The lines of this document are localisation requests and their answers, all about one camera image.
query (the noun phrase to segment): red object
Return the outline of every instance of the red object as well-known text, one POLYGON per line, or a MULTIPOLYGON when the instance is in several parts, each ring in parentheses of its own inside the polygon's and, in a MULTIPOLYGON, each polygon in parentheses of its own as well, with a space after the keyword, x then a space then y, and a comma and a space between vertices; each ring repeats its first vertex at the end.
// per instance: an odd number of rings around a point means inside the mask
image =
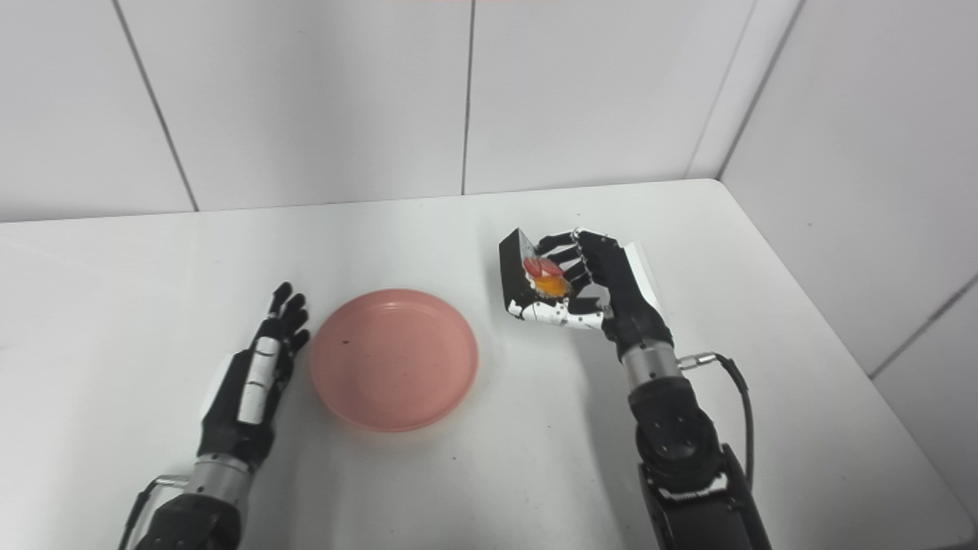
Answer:
POLYGON ((523 269, 530 274, 530 277, 540 277, 544 274, 540 259, 535 257, 525 257, 523 259, 523 269))
POLYGON ((313 340, 312 381, 333 413, 378 432, 406 432, 452 412, 475 379, 466 319, 440 298, 392 289, 347 302, 313 340))
POLYGON ((556 276, 563 275, 563 269, 560 269, 560 266, 555 264, 552 260, 542 257, 539 261, 540 268, 544 271, 544 273, 556 276))

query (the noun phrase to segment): robotic hand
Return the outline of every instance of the robotic hand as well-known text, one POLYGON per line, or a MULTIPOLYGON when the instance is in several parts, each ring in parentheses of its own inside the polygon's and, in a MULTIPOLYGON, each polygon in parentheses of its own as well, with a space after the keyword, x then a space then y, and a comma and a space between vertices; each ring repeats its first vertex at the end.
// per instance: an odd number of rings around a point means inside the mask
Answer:
POLYGON ((610 237, 576 229, 534 246, 516 229, 499 245, 503 296, 518 319, 602 329, 615 342, 638 421, 645 504, 665 550, 770 550, 751 495, 753 418, 734 362, 716 353, 677 359, 642 256, 610 237), (608 299, 581 298, 592 284, 608 299), (717 439, 683 371, 718 361, 740 390, 747 425, 747 475, 717 439))
POLYGON ((283 283, 251 345, 232 358, 203 417, 197 463, 189 478, 160 476, 141 492, 119 550, 157 485, 184 487, 162 504, 136 550, 234 550, 241 543, 251 478, 275 438, 272 420, 292 376, 293 360, 309 342, 305 297, 283 283))

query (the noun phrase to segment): white tile wall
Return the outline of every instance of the white tile wall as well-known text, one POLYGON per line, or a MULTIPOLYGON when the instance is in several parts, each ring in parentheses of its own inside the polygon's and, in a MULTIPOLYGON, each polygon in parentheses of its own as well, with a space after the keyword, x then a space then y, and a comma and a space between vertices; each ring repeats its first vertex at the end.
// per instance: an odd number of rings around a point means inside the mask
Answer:
POLYGON ((112 3, 0 3, 0 222, 189 209, 112 3))
POLYGON ((122 7, 202 209, 461 192, 468 2, 122 7))

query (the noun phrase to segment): black finger segment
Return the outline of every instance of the black finger segment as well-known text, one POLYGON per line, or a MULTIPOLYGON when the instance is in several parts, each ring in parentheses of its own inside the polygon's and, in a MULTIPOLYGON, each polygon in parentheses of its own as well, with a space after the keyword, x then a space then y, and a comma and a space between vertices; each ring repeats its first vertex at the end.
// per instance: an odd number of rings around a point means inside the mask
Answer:
POLYGON ((577 259, 579 257, 581 257, 581 253, 577 250, 577 247, 571 247, 564 251, 554 252, 548 255, 547 259, 553 263, 556 263, 557 265, 560 265, 564 262, 577 259))
POLYGON ((282 304, 285 303, 287 299, 289 299, 289 296, 291 296, 291 294, 292 294, 292 284, 289 281, 285 281, 284 283, 279 285, 279 288, 275 289, 275 292, 272 293, 272 305, 269 306, 268 312, 278 313, 279 309, 282 308, 282 304))
POLYGON ((295 336, 292 337, 292 352, 298 353, 300 349, 309 343, 309 331, 303 329, 299 331, 295 336))
POLYGON ((558 235, 548 235, 537 243, 537 254, 545 254, 557 247, 566 247, 567 245, 573 245, 574 243, 573 231, 560 233, 558 235))
POLYGON ((584 266, 583 261, 578 261, 574 265, 571 265, 567 269, 563 270, 563 278, 568 281, 573 281, 582 275, 588 273, 588 268, 584 266))

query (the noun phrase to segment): white table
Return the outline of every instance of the white table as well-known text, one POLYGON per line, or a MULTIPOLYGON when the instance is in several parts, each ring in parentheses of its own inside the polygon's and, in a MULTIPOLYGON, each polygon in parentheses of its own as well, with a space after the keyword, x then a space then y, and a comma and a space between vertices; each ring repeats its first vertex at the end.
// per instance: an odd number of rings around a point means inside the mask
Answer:
MULTIPOLYGON (((136 491, 188 472, 204 395, 289 279, 316 328, 362 293, 436 294, 479 342, 448 418, 347 428, 305 374, 252 491, 249 549, 653 548, 634 421, 597 331, 503 309, 497 244, 578 225, 642 243, 679 353, 737 359, 776 548, 908 549, 972 523, 725 188, 712 180, 0 225, 0 532, 18 550, 113 548, 136 491)), ((743 456, 738 396, 692 374, 743 456)))

